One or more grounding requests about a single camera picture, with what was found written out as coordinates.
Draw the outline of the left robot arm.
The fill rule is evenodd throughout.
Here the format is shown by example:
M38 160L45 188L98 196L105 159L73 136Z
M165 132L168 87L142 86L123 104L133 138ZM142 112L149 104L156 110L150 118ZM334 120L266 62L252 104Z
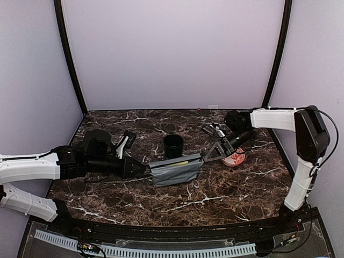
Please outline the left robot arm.
M136 139L125 131L117 144L103 130L87 131L78 146L59 146L47 153L1 156L1 207L35 216L55 226L64 234L72 234L76 223L69 218L63 201L38 197L22 191L12 182L37 179L70 180L85 177L93 171L103 175L132 178L145 172L146 167L126 156Z

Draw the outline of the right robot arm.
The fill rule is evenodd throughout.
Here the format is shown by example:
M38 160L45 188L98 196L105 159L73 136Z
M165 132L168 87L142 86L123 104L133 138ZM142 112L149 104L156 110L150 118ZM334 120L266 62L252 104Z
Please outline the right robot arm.
M318 172L334 154L339 129L334 119L316 106L262 107L230 110L224 118L230 133L220 137L203 156L204 162L227 158L253 137L255 129L276 133L281 154L294 166L292 183L282 204L299 210L314 188Z

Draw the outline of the yellow sponge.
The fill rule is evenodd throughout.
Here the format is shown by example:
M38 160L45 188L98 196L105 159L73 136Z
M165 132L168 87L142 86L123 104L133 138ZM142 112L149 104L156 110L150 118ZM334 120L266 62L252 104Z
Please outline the yellow sponge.
M183 165L186 165L188 163L189 163L189 161L183 161L183 162L178 162L178 163L172 163L168 166L183 166Z

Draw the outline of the grey zipper pouch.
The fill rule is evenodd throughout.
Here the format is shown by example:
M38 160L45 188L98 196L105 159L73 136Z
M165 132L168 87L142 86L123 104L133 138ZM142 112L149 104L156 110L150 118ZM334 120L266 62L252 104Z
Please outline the grey zipper pouch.
M168 166L172 163L189 161L183 166ZM166 187L186 183L197 178L204 161L197 154L182 156L175 159L151 162L148 167L155 187Z

